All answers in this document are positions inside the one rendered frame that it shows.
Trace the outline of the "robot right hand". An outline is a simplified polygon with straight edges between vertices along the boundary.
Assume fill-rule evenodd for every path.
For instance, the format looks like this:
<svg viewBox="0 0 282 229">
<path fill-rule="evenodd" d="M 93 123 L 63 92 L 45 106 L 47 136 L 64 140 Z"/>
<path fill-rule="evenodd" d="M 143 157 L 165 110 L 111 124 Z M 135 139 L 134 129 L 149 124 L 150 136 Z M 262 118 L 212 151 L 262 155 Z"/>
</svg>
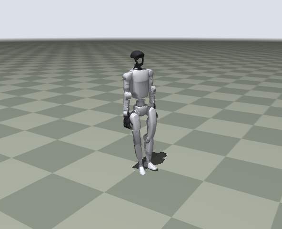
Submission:
<svg viewBox="0 0 282 229">
<path fill-rule="evenodd" d="M 123 122 L 124 122 L 124 127 L 130 129 L 130 128 L 131 128 L 130 123 L 132 124 L 132 122 L 131 122 L 130 119 L 129 119 L 130 113 L 128 112 L 127 114 L 128 114 L 128 116 L 124 116 Z M 132 125 L 133 125 L 133 124 L 132 124 Z"/>
</svg>

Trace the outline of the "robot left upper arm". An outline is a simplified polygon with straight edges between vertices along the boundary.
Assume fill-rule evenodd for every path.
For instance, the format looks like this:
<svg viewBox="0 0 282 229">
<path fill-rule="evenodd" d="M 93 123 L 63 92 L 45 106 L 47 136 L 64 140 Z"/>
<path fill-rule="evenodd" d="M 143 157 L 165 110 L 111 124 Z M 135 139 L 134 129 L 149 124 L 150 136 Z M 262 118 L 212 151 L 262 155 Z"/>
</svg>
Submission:
<svg viewBox="0 0 282 229">
<path fill-rule="evenodd" d="M 156 91 L 156 87 L 153 86 L 153 70 L 148 69 L 149 71 L 149 92 L 154 93 Z"/>
</svg>

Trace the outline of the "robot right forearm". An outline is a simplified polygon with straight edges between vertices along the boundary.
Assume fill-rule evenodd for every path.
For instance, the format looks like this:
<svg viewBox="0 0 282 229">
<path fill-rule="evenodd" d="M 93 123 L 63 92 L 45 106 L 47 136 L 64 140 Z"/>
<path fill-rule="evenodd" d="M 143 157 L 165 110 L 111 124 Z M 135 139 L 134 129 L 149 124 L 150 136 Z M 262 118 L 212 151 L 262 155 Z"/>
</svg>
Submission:
<svg viewBox="0 0 282 229">
<path fill-rule="evenodd" d="M 128 99 L 126 99 L 126 93 L 124 93 L 124 95 L 123 95 L 123 115 L 124 116 L 128 116 L 128 112 L 129 112 L 129 100 Z"/>
</svg>

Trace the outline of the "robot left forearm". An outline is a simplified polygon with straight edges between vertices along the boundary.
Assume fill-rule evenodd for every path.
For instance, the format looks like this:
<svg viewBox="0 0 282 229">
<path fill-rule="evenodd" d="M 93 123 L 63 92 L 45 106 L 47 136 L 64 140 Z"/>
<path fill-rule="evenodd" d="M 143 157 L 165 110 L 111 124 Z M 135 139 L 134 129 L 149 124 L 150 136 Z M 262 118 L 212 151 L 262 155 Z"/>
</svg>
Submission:
<svg viewBox="0 0 282 229">
<path fill-rule="evenodd" d="M 150 107 L 153 107 L 155 104 L 155 92 L 154 93 L 149 93 L 150 96 Z M 154 107 L 153 107 L 154 108 Z"/>
</svg>

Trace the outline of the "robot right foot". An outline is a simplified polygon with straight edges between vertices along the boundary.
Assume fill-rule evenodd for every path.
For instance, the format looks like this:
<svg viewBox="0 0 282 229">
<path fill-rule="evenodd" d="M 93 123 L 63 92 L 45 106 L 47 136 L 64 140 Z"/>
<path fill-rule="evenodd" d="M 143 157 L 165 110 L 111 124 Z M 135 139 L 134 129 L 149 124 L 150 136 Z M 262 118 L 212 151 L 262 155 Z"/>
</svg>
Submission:
<svg viewBox="0 0 282 229">
<path fill-rule="evenodd" d="M 145 174 L 146 174 L 146 171 L 145 171 L 143 165 L 142 165 L 142 166 L 140 165 L 140 167 L 139 167 L 139 165 L 138 165 L 138 169 L 139 169 L 139 173 L 140 173 L 140 174 L 142 174 L 142 175 L 145 175 Z"/>
</svg>

